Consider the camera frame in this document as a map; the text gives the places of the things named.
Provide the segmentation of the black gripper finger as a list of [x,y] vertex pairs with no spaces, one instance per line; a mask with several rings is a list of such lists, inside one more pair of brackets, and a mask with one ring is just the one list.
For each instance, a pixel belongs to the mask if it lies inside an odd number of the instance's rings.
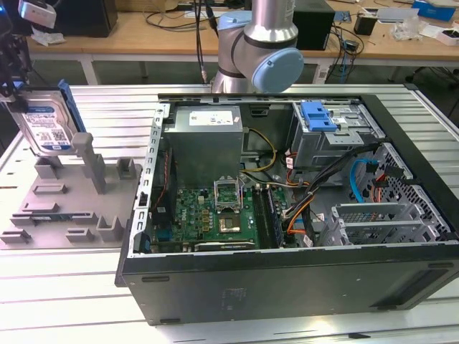
[[1,36],[1,101],[9,103],[12,111],[26,111],[27,101],[22,88],[29,82],[32,63],[24,37],[13,34]]

